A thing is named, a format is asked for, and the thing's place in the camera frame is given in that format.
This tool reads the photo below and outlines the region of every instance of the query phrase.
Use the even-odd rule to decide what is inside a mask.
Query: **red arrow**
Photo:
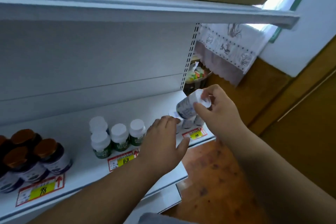
[[[57,188],[60,187],[60,183],[61,183],[62,180],[63,180],[63,178],[61,176],[57,177],[57,179],[56,179],[56,181],[57,181]]]

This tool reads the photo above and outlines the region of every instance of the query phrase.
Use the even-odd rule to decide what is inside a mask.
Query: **price tag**
[[[118,166],[121,167],[122,165],[126,164],[130,160],[134,159],[134,155],[130,155],[129,157],[124,157],[120,160],[118,160]]]
[[[55,189],[55,182],[49,183],[39,188],[35,188],[30,192],[29,200],[33,200],[37,197],[42,197],[44,194],[52,192]]]
[[[64,188],[65,174],[52,176],[19,190],[15,206],[20,206]]]
[[[139,154],[139,149],[128,151],[112,158],[107,159],[108,169],[112,172],[117,167],[121,167],[132,159],[135,159]]]
[[[189,137],[191,140],[199,139],[203,136],[206,136],[208,133],[205,132],[203,128],[195,128],[193,130],[190,130],[186,133],[183,133],[183,137]]]

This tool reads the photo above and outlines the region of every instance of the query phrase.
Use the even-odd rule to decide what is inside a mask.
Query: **wooden door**
[[[336,70],[262,139],[336,198]]]

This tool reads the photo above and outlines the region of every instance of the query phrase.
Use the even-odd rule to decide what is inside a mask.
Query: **hand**
[[[204,89],[201,98],[207,97],[210,97],[213,103],[211,111],[200,103],[195,103],[194,109],[216,137],[225,142],[246,131],[236,105],[219,85]]]
[[[172,171],[187,152],[190,139],[184,138],[176,148],[176,124],[171,116],[156,119],[147,130],[138,158],[160,177]]]

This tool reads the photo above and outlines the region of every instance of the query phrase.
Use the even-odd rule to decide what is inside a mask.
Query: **brown bottle cap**
[[[7,137],[0,135],[0,147],[1,147],[2,144],[3,144],[4,142],[6,142],[7,140],[8,140]]]
[[[57,149],[57,142],[52,139],[43,139],[38,145],[34,148],[34,154],[40,158],[45,158],[53,154]]]
[[[32,131],[31,129],[22,129],[12,135],[10,140],[13,144],[22,144],[27,140],[33,139],[34,137],[34,131]]]
[[[15,168],[27,161],[28,148],[26,146],[11,150],[3,158],[3,163],[10,168]]]

